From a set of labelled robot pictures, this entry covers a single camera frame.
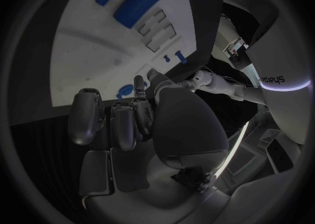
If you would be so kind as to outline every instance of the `glowing light strip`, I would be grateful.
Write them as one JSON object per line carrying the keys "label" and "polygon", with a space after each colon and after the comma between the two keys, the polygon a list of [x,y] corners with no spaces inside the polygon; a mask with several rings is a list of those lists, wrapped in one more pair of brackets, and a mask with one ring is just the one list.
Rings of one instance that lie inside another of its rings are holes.
{"label": "glowing light strip", "polygon": [[214,174],[217,178],[221,175],[221,173],[224,171],[224,169],[227,167],[228,163],[231,161],[232,157],[234,156],[235,152],[238,149],[238,146],[240,144],[240,142],[242,141],[244,134],[246,132],[247,126],[248,126],[248,122],[246,122],[246,124],[244,125],[244,127],[242,128],[238,139],[236,141],[236,143],[234,144],[232,150],[230,151],[230,153],[228,154],[227,158],[225,159],[225,162],[223,163],[223,165],[219,168],[219,170],[217,170],[217,172]]}
{"label": "glowing light strip", "polygon": [[267,89],[267,90],[271,90],[271,91],[295,91],[295,90],[299,90],[299,89],[302,89],[304,87],[307,87],[310,83],[311,83],[311,81],[309,80],[305,84],[303,84],[301,86],[293,87],[293,88],[271,88],[271,87],[267,87],[263,83],[261,83],[261,87],[264,89]]}

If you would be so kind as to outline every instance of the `sharp logo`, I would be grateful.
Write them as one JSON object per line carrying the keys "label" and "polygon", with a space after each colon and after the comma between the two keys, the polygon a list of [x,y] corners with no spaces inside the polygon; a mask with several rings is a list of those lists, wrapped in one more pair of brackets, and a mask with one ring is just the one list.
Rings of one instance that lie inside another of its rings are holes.
{"label": "sharp logo", "polygon": [[266,83],[282,83],[282,82],[285,82],[285,78],[283,76],[279,76],[279,77],[264,77],[264,78],[261,78],[261,81],[262,82],[266,82]]}

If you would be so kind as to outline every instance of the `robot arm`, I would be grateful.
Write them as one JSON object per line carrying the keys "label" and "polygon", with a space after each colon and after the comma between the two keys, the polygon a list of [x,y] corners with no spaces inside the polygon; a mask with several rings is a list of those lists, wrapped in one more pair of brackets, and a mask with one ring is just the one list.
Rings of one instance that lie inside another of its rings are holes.
{"label": "robot arm", "polygon": [[212,94],[226,94],[231,99],[266,105],[261,88],[246,87],[243,84],[231,84],[223,77],[205,70],[198,70],[191,80],[180,83],[182,86],[195,92],[197,89]]}

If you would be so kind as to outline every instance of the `white robot forearm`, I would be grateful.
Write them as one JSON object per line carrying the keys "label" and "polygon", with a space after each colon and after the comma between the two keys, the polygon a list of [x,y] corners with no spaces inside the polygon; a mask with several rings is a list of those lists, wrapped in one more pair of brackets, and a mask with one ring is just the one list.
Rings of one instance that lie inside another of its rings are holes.
{"label": "white robot forearm", "polygon": [[181,82],[181,85],[196,91],[197,89],[212,94],[225,94],[231,99],[266,105],[261,88],[246,87],[243,84],[231,84],[223,77],[204,70],[198,70],[191,80]]}

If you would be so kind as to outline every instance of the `wire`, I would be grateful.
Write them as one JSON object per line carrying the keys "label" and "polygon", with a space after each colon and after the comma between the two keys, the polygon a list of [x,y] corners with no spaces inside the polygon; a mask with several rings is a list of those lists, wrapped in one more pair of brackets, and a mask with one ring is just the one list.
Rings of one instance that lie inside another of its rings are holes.
{"label": "wire", "polygon": [[[203,66],[200,66],[197,70],[201,70],[201,69],[203,69],[203,68],[209,70],[209,71],[212,72],[213,74],[216,74],[215,72],[213,72],[211,69],[209,69],[208,67],[206,67],[206,66],[204,66],[204,65],[203,65]],[[231,77],[228,77],[228,76],[221,76],[221,75],[219,75],[219,76],[220,76],[220,77],[223,77],[224,79],[232,80],[232,81],[235,81],[235,82],[237,82],[237,83],[243,84],[243,85],[245,85],[245,86],[260,87],[260,86],[254,86],[254,85],[244,84],[244,83],[239,82],[239,81],[237,81],[237,80],[235,80],[235,79],[233,79],[233,78],[231,78]]]}

